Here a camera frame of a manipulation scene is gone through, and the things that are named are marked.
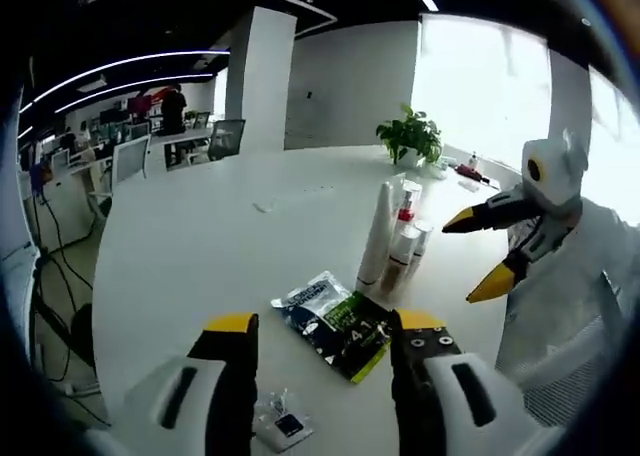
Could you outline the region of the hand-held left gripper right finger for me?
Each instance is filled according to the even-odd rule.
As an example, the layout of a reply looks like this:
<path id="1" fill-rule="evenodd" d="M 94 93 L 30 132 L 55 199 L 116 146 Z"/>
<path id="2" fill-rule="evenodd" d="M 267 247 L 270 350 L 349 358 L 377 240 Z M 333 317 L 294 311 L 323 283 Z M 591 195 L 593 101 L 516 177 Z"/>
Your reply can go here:
<path id="1" fill-rule="evenodd" d="M 401 455 L 523 455 L 525 411 L 517 387 L 441 321 L 396 309 L 389 315 Z"/>

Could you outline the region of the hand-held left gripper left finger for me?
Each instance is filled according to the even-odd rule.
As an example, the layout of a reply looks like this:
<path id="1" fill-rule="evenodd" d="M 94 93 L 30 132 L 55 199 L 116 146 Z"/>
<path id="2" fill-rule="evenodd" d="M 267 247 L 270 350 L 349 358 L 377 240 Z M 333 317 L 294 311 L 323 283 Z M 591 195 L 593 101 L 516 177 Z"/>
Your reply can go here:
<path id="1" fill-rule="evenodd" d="M 132 455 L 249 455 L 258 329 L 255 313 L 210 320 L 186 355 L 128 391 L 119 441 Z"/>

